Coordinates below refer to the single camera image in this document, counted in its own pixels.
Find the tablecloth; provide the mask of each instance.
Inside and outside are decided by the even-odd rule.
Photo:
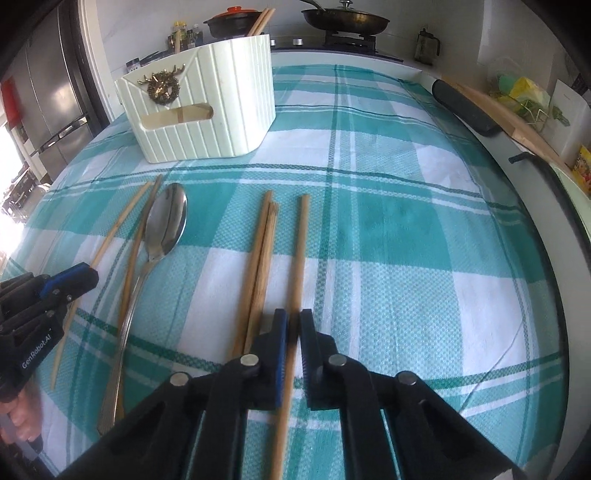
[[[264,192],[280,204],[265,312],[285,307],[298,197],[311,194],[303,307],[369,369],[412,370],[520,466],[547,471],[566,408],[547,257],[494,159],[418,84],[339,65],[274,70],[277,118],[238,158],[149,164],[125,116],[64,170],[28,221],[4,278],[89,262],[140,185],[186,189],[180,243],[148,279],[125,360],[129,409],[173,371],[228,360]],[[138,206],[98,268],[67,337],[38,370],[44,461],[97,441]],[[146,259],[142,250],[138,268]],[[335,411],[311,412],[298,354],[285,479],[344,478]],[[243,478],[268,467],[273,415],[249,413]]]

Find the gas stove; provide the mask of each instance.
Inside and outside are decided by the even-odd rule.
[[[304,41],[302,38],[292,39],[291,45],[280,44],[276,45],[274,40],[271,40],[271,51],[293,51],[293,50],[314,50],[314,51],[338,51],[343,53],[353,53],[358,55],[367,55],[397,63],[402,63],[402,60],[392,55],[380,53],[375,48],[375,37],[359,35],[351,33],[340,33],[326,31],[324,35],[324,42],[314,42],[312,40]]]

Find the human hand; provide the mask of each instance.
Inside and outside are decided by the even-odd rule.
[[[39,386],[33,380],[29,381],[14,400],[0,403],[0,414],[8,414],[19,440],[35,440],[41,434],[43,420]],[[0,437],[7,444],[15,440],[9,438],[4,429],[0,429]]]

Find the white box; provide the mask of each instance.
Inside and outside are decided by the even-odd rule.
[[[144,76],[158,78],[159,72],[182,65],[182,73],[174,76],[178,97],[171,103],[156,103],[148,85],[138,84]],[[115,84],[152,163],[244,155],[261,144],[275,119],[269,35],[192,48],[134,70]]]
[[[554,107],[558,107],[568,125],[555,118]],[[560,80],[550,101],[548,119],[541,131],[542,137],[555,152],[572,168],[581,145],[591,141],[591,109],[586,100]]]

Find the spoon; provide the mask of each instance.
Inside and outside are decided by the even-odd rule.
[[[131,293],[127,314],[119,334],[113,368],[107,382],[105,396],[100,408],[99,421],[96,426],[101,435],[107,433],[115,424],[115,409],[117,397],[119,396],[119,387],[121,386],[123,355],[139,294],[150,272],[177,244],[178,239],[183,234],[186,222],[187,196],[180,184],[171,183],[154,201],[146,222],[144,243],[148,252],[148,261],[142,267],[134,290]]]
[[[320,5],[316,0],[300,0],[300,1],[310,4],[310,5],[314,5],[318,10],[322,10],[322,11],[326,10],[326,8],[324,8],[322,5]]]

